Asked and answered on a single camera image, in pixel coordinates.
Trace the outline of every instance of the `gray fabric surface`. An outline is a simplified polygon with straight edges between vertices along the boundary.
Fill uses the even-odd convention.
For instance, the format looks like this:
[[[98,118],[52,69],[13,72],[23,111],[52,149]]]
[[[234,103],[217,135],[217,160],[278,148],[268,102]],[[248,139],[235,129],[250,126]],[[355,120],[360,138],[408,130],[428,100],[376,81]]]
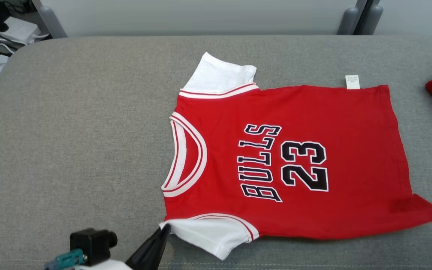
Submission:
[[[119,237],[124,260],[165,215],[168,117],[202,54],[258,67],[262,88],[389,84],[413,191],[432,202],[432,38],[92,37],[18,51],[0,76],[0,269],[41,269],[71,232]],[[171,236],[160,269],[431,269],[432,223],[343,241],[264,237],[225,261]]]

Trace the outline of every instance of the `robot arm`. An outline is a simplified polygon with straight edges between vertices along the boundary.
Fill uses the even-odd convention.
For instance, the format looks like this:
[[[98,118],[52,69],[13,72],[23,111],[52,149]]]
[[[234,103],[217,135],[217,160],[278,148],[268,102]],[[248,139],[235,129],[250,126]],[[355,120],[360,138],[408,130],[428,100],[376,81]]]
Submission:
[[[70,236],[70,252],[45,264],[45,270],[157,270],[163,256],[171,226],[158,228],[126,262],[110,259],[110,248],[118,238],[106,229],[84,229]]]

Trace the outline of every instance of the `red and white collar trim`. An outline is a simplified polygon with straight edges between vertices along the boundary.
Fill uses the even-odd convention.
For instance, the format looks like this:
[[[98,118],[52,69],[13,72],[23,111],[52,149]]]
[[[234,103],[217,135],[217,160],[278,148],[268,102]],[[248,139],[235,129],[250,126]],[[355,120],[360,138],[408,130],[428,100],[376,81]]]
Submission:
[[[176,197],[188,190],[203,174],[207,161],[207,148],[201,134],[182,115],[174,112],[171,117],[174,138],[174,159],[168,177],[161,189],[165,197]],[[183,181],[180,181],[186,161],[186,136],[189,133],[198,147],[198,158],[191,173]]]
[[[191,98],[191,99],[223,99],[232,97],[238,94],[242,94],[254,89],[259,89],[259,87],[254,83],[251,82],[249,84],[243,84],[241,86],[235,87],[233,89],[230,89],[226,92],[221,93],[211,93],[211,92],[203,92],[203,91],[192,91],[192,90],[186,90],[181,89],[180,90],[180,96]]]

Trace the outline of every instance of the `clothing tag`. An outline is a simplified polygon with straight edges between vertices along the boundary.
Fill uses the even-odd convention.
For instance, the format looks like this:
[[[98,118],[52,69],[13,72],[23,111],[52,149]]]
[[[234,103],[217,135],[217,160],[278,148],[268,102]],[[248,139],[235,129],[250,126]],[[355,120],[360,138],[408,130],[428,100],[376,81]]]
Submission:
[[[346,75],[346,89],[360,89],[360,77],[358,75]]]

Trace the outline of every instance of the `power strip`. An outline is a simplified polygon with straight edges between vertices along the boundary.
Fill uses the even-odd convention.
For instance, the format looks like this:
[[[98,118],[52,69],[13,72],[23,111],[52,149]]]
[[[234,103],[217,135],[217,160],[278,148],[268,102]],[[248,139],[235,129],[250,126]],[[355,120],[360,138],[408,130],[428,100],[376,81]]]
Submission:
[[[41,34],[41,30],[36,24],[26,22],[14,17],[9,17],[4,21],[9,27],[7,31],[0,32],[0,35],[14,41],[32,43],[36,36]]]

